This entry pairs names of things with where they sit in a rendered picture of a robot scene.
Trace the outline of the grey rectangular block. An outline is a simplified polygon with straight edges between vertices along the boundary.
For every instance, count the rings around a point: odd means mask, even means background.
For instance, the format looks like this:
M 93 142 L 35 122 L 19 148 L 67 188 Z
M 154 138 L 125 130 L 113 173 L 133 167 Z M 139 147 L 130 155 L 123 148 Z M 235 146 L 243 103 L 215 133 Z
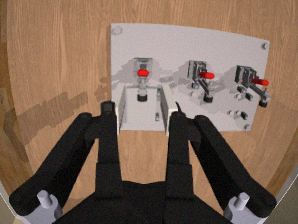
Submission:
M 138 86 L 127 86 L 127 124 L 155 125 L 157 87 L 146 88 L 147 101 L 137 101 Z

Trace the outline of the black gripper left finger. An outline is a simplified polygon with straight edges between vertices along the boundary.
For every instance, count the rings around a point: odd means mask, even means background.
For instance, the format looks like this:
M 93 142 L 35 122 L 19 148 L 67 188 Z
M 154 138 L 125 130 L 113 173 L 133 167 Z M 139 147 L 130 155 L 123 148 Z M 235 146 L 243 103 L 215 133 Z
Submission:
M 125 83 L 118 83 L 112 100 L 100 104 L 100 116 L 84 112 L 75 118 L 36 173 L 9 197 L 24 224 L 52 224 L 63 215 L 62 209 L 98 138 L 95 224 L 127 224 L 117 138 L 124 107 Z

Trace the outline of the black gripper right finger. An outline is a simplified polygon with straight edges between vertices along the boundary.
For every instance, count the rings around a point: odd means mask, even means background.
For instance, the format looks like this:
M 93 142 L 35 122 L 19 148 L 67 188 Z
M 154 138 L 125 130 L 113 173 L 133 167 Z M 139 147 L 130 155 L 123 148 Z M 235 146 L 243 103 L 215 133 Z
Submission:
M 223 216 L 233 224 L 263 224 L 276 207 L 276 198 L 250 176 L 210 119 L 196 115 L 186 120 L 169 84 L 162 84 L 160 107 L 169 136 L 162 224 L 196 223 L 188 140 Z

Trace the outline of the grey metal fixture plate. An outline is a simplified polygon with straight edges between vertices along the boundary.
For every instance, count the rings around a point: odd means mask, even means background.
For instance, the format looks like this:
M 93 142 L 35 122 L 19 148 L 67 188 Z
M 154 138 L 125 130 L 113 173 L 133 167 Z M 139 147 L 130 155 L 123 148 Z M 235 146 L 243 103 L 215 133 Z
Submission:
M 113 28 L 120 26 L 122 33 L 116 35 Z M 169 84 L 176 102 L 186 117 L 205 115 L 218 131 L 250 131 L 245 125 L 252 126 L 259 95 L 248 88 L 246 93 L 253 96 L 252 101 L 241 94 L 235 82 L 237 65 L 252 67 L 257 76 L 264 79 L 268 52 L 262 44 L 270 41 L 251 36 L 205 28 L 144 24 L 111 23 L 111 99 L 118 83 L 125 83 L 125 109 L 120 130 L 165 131 L 160 98 L 157 97 L 156 113 L 159 121 L 155 125 L 127 124 L 127 86 L 138 86 L 133 77 L 134 58 L 152 58 L 152 78 L 146 85 L 161 89 Z M 189 60 L 207 62 L 208 72 L 215 75 L 213 81 L 215 96 L 212 103 L 203 102 L 205 90 L 192 89 L 192 79 L 188 79 Z M 196 96 L 192 96 L 192 92 Z M 236 97 L 237 94 L 241 98 Z M 229 111 L 234 112 L 233 115 Z M 248 115 L 244 120 L 236 111 Z

